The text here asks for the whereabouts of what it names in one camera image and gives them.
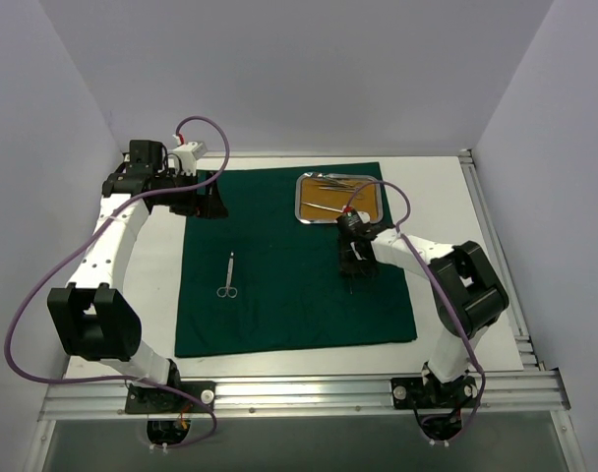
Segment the silver surgical scissors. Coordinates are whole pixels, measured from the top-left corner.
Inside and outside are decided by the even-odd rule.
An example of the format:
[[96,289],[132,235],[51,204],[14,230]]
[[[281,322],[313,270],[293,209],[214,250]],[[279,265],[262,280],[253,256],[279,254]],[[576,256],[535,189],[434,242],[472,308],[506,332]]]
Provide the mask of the silver surgical scissors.
[[218,298],[234,299],[237,297],[238,289],[232,285],[233,270],[234,270],[234,253],[231,252],[227,262],[227,270],[224,284],[217,288],[216,296]]

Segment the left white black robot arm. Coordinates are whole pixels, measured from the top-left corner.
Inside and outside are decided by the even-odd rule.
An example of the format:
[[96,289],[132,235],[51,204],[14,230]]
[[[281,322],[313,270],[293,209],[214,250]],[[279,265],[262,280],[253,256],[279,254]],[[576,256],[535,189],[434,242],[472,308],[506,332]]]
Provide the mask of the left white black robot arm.
[[138,384],[151,381],[147,399],[160,412],[183,398],[176,364],[142,340],[142,323],[123,296],[138,235],[155,207],[182,216],[223,218],[228,211],[216,184],[196,190],[202,142],[173,150],[156,141],[132,140],[127,160],[102,184],[94,241],[67,285],[53,288],[47,307],[64,351],[108,366]]

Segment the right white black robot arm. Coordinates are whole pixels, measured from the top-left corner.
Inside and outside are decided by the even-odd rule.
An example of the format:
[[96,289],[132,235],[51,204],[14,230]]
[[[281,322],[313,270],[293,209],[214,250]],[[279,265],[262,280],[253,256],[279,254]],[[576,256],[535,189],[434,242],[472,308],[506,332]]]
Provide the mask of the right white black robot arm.
[[508,308],[508,294],[482,247],[437,243],[407,236],[393,225],[373,224],[348,207],[336,219],[339,268],[344,275],[375,274],[380,265],[414,272],[430,283],[443,326],[426,362],[424,399],[446,404],[456,394],[455,381],[478,367],[475,347]]

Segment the green surgical cloth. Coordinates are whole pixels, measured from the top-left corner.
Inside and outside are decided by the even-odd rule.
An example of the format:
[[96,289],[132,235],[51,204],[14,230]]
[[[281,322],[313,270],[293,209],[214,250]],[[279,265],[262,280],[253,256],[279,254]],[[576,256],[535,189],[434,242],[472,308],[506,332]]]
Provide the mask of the green surgical cloth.
[[[339,274],[337,229],[295,216],[300,168],[225,171],[229,216],[186,221],[175,354],[180,358],[407,343],[417,336],[401,269]],[[218,298],[234,253],[234,299]]]

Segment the metal tray yellow liner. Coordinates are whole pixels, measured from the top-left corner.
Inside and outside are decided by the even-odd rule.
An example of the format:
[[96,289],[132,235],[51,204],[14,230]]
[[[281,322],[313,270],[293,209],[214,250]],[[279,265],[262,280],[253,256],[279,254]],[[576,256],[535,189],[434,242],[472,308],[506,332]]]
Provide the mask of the metal tray yellow liner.
[[[351,183],[357,187],[353,193],[320,190],[315,177],[329,177]],[[375,178],[369,175],[339,174],[326,172],[306,172],[296,181],[295,186],[295,216],[305,224],[335,223],[340,216],[338,213],[302,206],[301,202],[311,202],[328,207],[353,207],[359,211],[366,211],[371,216],[372,223],[380,222],[385,214],[382,190],[377,185],[370,185]]]

